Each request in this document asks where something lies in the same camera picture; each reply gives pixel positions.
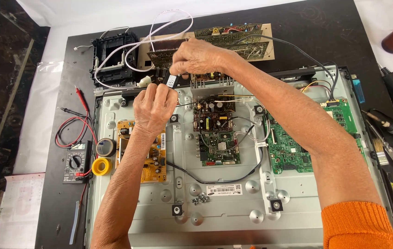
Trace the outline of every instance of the black workbench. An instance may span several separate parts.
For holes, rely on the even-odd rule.
[[[333,60],[339,66],[347,66],[350,73],[358,75],[361,80],[366,99],[366,102],[361,104],[362,109],[376,108],[393,116],[392,103],[353,0],[307,0],[198,17],[194,19],[192,30],[231,23],[271,23],[273,37],[297,45],[320,62]],[[187,26],[188,20],[180,21],[168,26],[157,35],[178,33]],[[149,29],[150,25],[133,27],[131,31],[138,37],[145,37]],[[83,111],[75,93],[74,85],[76,85],[83,90],[89,106],[93,108],[94,85],[89,74],[89,69],[92,67],[93,49],[74,51],[73,48],[78,45],[87,45],[91,39],[100,35],[101,33],[95,33],[68,38],[57,106]],[[313,65],[310,60],[286,44],[274,42],[274,53],[275,60],[252,64],[265,72],[285,71]],[[78,226],[79,236],[73,245],[68,244],[75,201],[80,199],[83,184],[61,183],[64,170],[62,160],[65,160],[66,150],[56,147],[53,143],[57,128],[69,117],[69,114],[60,110],[55,112],[35,249],[83,248],[84,205]],[[81,127],[78,122],[70,126],[70,130],[65,130],[63,133],[65,141],[75,139]],[[91,140],[90,133],[84,139]],[[393,176],[393,168],[388,168],[388,171]]]

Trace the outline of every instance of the green mainboard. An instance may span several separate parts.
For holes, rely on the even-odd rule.
[[[238,143],[236,139],[233,139],[233,132],[217,134],[207,133],[203,135],[203,139],[211,148],[216,148],[218,150],[232,148]],[[229,151],[215,151],[207,148],[207,146],[205,145],[202,146],[206,148],[205,150],[208,153],[208,159],[201,161],[203,166],[241,163],[241,160],[239,159],[238,147],[235,147],[234,149],[231,149]]]
[[[322,103],[321,106],[348,133],[357,135],[358,130],[356,129],[347,99],[340,99],[339,102],[334,104],[335,106],[327,106],[326,103]],[[313,172],[309,152],[295,142],[270,114],[267,114],[267,117],[271,121],[270,126],[266,126],[266,131],[269,128],[271,129],[267,143],[269,144],[274,173],[281,174],[283,170],[296,170],[299,173]],[[361,140],[356,139],[356,144],[365,158]]]

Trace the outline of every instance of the black plastic module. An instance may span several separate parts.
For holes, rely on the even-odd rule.
[[[134,42],[138,42],[138,37],[133,32],[91,40],[93,45],[93,58],[92,69],[90,69],[89,72],[91,73],[91,79],[94,81],[95,87],[101,86],[100,83],[95,80],[95,69],[98,68],[105,58],[115,49]],[[132,46],[125,47],[117,51],[100,69],[97,74],[97,78],[101,82],[106,85],[133,82],[134,72],[125,64],[123,57],[126,56],[130,48],[132,48]],[[127,63],[132,67],[136,67],[137,56],[138,48],[131,51],[127,56]]]

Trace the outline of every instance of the orange sleeve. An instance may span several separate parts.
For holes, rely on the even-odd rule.
[[[370,202],[342,202],[321,212],[324,249],[393,249],[387,213]]]

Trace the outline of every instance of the white label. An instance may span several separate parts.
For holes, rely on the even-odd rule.
[[[222,196],[222,195],[242,195],[243,188],[241,184],[227,184],[227,185],[208,185],[208,196]]]
[[[161,133],[161,150],[166,149],[166,133]]]
[[[267,147],[267,144],[266,144],[266,142],[259,142],[259,143],[256,143],[256,146],[259,148],[259,147]]]
[[[167,80],[166,86],[172,88],[176,79],[177,79],[177,77],[175,75],[169,76],[169,79]]]

